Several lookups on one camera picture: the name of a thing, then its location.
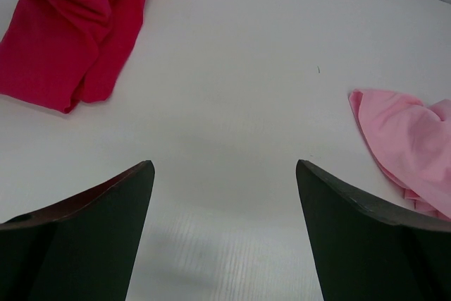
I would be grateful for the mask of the pink t shirt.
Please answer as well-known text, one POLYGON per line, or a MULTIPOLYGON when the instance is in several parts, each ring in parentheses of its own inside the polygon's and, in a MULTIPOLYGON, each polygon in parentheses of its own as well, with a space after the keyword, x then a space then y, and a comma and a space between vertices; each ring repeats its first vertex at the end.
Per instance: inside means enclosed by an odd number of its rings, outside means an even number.
POLYGON ((354 90, 349 102, 382 172, 417 211, 450 220, 450 100, 431 106, 387 90, 354 90))

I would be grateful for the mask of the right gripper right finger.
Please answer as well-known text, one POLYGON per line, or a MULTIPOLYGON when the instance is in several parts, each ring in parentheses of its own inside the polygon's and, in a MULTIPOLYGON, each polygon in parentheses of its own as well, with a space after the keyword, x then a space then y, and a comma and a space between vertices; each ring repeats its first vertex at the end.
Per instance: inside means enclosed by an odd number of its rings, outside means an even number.
POLYGON ((317 165, 296 167, 325 300, 449 300, 450 222, 356 188, 317 165))

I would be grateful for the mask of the red t shirt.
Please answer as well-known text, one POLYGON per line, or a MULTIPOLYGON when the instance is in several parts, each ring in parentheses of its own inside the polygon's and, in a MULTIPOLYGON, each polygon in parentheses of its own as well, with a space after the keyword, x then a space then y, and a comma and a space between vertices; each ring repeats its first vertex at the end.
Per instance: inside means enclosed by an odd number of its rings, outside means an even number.
POLYGON ((146 0, 19 0, 1 41, 1 93, 69 113, 111 96, 146 0))

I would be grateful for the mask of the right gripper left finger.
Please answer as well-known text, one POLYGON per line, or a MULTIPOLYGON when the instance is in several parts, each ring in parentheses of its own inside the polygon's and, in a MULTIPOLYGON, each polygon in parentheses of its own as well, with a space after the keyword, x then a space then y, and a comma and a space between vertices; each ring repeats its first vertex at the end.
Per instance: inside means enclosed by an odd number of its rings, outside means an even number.
POLYGON ((1 224, 2 300, 125 300, 154 184, 142 161, 1 224))

